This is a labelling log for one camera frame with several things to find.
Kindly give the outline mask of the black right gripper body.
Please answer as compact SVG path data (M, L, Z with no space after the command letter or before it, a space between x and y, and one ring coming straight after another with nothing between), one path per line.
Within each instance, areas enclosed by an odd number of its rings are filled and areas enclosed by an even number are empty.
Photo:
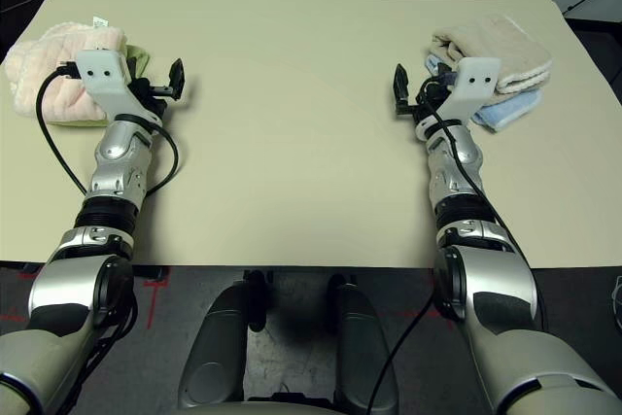
M426 79L415 97L415 104L407 108L397 108L398 116L411 116L416 123L430 117L444 103L450 94L449 86L455 82L455 76L432 77Z

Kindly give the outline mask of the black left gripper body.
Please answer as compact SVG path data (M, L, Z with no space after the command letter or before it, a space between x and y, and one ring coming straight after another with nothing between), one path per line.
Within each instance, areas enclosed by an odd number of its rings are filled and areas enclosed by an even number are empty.
M164 116L167 108L165 98L174 97L174 88L172 86L152 86L147 78L133 80L128 85L128 88L140 104L158 118Z

